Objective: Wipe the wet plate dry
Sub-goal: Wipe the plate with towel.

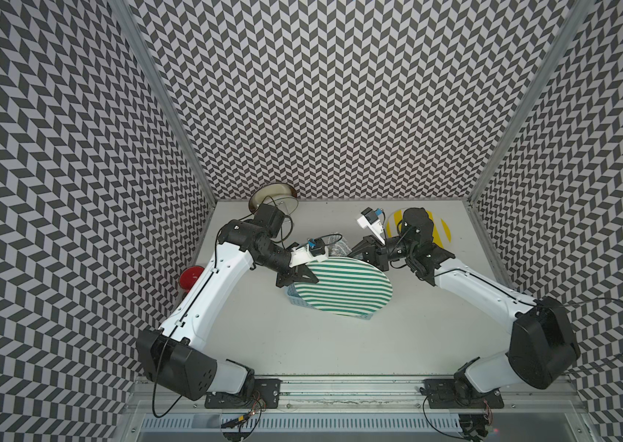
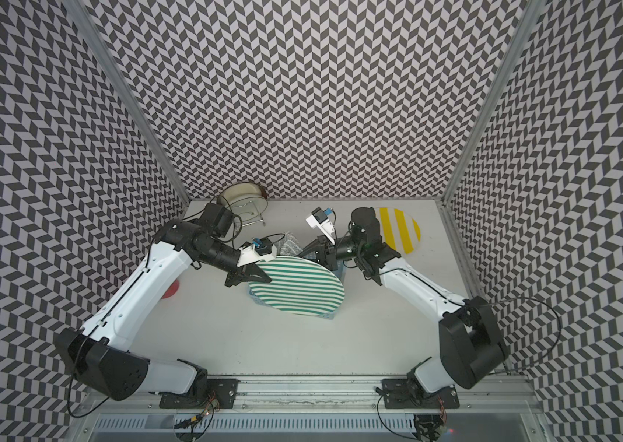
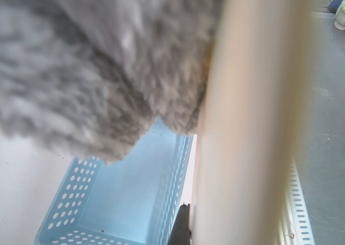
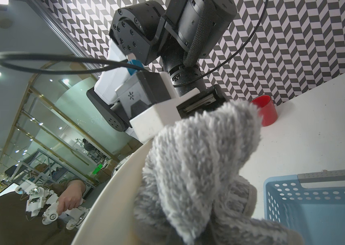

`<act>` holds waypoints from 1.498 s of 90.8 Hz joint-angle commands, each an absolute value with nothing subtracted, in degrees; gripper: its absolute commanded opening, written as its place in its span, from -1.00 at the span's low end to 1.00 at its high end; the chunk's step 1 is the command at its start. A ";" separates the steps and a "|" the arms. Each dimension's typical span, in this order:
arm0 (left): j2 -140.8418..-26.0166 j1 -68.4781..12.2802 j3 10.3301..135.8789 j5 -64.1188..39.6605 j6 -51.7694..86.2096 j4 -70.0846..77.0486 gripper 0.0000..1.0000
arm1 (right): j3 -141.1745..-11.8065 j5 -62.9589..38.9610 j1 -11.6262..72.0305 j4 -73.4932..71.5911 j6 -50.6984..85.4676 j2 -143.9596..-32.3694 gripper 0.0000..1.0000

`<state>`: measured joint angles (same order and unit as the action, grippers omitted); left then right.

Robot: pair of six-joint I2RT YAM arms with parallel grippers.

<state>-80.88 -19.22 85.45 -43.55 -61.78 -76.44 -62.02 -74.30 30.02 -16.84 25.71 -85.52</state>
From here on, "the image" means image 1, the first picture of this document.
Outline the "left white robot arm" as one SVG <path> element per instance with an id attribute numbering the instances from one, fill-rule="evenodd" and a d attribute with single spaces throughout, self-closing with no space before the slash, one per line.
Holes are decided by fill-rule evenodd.
<path id="1" fill-rule="evenodd" d="M 250 218 L 233 219 L 217 233 L 214 253 L 180 305 L 155 329 L 136 340 L 146 377 L 192 401 L 208 394 L 252 401 L 254 371 L 229 360 L 206 355 L 208 336 L 239 280 L 258 267 L 276 273 L 276 286 L 318 283 L 309 268 L 327 259 L 327 241 L 282 247 L 274 239 L 287 214 L 275 204 L 261 204 Z"/>

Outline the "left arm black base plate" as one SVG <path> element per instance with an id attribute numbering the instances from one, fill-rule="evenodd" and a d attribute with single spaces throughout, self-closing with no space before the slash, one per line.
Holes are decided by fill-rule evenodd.
<path id="1" fill-rule="evenodd" d="M 263 410 L 277 409 L 281 394 L 281 379 L 254 379 L 248 382 L 240 393 L 209 392 L 204 408 L 222 410 L 251 409 L 261 405 Z"/>

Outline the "green white striped plate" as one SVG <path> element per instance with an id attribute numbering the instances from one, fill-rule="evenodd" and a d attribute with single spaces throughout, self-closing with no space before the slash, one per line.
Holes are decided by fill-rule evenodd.
<path id="1" fill-rule="evenodd" d="M 385 273 L 368 263 L 348 257 L 332 257 L 308 266 L 319 278 L 319 283 L 296 283 L 294 286 L 309 303 L 347 303 L 375 314 L 392 300 L 392 282 Z"/>

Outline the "grey fluffy cloth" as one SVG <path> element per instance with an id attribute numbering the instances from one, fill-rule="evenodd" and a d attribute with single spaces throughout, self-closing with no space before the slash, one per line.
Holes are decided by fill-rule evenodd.
<path id="1" fill-rule="evenodd" d="M 329 257 L 346 257 L 351 252 L 344 235 L 339 232 L 323 235 L 311 241 L 314 244 L 322 244 Z"/>

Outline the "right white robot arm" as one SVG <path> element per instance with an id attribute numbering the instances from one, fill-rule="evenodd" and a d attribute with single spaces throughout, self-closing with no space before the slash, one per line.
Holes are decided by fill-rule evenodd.
<path id="1" fill-rule="evenodd" d="M 580 349 L 563 303 L 523 295 L 473 270 L 434 240 L 435 223 L 424 208 L 406 209 L 394 236 L 386 232 L 383 214 L 370 207 L 361 212 L 357 224 L 370 235 L 357 243 L 351 257 L 383 272 L 405 262 L 418 280 L 484 311 L 510 337 L 506 350 L 477 357 L 454 373 L 449 386 L 459 405 L 517 383 L 545 390 L 576 363 Z"/>

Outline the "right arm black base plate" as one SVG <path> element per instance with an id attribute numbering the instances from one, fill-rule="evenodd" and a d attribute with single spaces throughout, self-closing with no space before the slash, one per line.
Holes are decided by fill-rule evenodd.
<path id="1" fill-rule="evenodd" d="M 431 409 L 500 410 L 505 403 L 499 390 L 477 392 L 456 379 L 424 379 L 420 393 L 427 397 Z"/>

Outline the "yellow white striped plate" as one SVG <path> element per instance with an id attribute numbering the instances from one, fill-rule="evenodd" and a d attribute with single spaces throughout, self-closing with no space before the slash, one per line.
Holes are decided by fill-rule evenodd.
<path id="1" fill-rule="evenodd" d="M 394 211 L 391 215 L 388 215 L 387 219 L 384 222 L 384 230 L 387 234 L 388 238 L 399 237 L 401 234 L 401 230 L 399 225 L 403 221 L 403 216 L 405 212 L 408 210 L 408 207 L 402 208 Z M 448 248 L 452 243 L 452 234 L 451 229 L 449 228 L 449 224 L 441 218 L 439 215 L 434 214 L 433 212 L 426 210 L 428 218 L 434 224 L 433 230 L 433 239 L 436 245 L 441 248 Z"/>

